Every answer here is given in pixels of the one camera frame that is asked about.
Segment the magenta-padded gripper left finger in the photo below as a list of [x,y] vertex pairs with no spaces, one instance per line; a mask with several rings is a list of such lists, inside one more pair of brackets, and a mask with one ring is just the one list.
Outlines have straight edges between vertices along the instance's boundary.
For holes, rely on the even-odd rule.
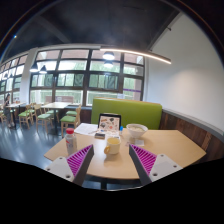
[[89,145],[68,157],[58,157],[45,170],[81,186],[93,155],[94,146]]

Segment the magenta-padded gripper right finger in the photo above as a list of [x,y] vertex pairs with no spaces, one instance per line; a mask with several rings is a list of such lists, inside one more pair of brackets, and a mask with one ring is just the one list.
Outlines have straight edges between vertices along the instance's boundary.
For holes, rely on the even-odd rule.
[[129,145],[129,155],[133,160],[140,182],[143,186],[182,169],[181,166],[167,155],[155,155],[152,152],[133,144]]

